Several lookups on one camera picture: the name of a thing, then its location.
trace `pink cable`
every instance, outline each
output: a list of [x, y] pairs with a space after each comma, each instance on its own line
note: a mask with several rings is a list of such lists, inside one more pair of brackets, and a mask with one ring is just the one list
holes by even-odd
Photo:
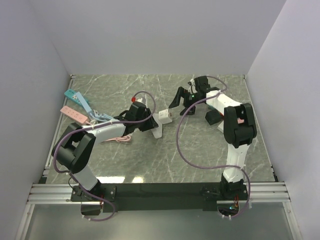
[[121, 143], [121, 142], [130, 142], [130, 140], [131, 140], [131, 136], [127, 135], [122, 137], [110, 138], [108, 140], [105, 140], [104, 142], [116, 141], [117, 143]]

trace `power plug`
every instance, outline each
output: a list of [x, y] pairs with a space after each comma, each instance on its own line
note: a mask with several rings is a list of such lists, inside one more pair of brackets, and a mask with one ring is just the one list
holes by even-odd
[[169, 112], [169, 109], [165, 109], [162, 111], [159, 111], [159, 122], [162, 124], [168, 124], [172, 122], [172, 113]]

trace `glass panel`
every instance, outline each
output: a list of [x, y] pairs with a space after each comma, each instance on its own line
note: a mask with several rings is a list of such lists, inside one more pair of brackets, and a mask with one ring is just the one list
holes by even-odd
[[81, 218], [79, 205], [36, 205], [29, 240], [291, 240], [282, 203], [256, 203], [229, 221], [202, 210], [122, 211], [105, 222]]

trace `black mounting bar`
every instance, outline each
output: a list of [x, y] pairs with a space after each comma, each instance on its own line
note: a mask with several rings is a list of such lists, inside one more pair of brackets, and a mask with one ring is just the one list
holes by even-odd
[[[90, 202], [96, 199], [88, 198], [84, 192], [75, 186], [72, 202]], [[202, 209], [217, 211], [217, 201], [247, 200], [245, 185], [233, 194], [225, 194], [225, 186], [220, 182], [197, 183], [102, 183], [101, 196], [111, 201], [117, 211], [139, 210], [187, 210]], [[103, 212], [110, 213], [113, 208], [103, 205]]]

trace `pink power strip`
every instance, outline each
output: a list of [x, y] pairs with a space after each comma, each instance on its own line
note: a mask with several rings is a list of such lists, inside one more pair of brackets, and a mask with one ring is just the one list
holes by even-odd
[[88, 122], [88, 117], [81, 114], [80, 112], [77, 112], [76, 110], [73, 110], [71, 107], [64, 106], [61, 108], [60, 112], [68, 116], [69, 118], [77, 121], [80, 124], [86, 124]]

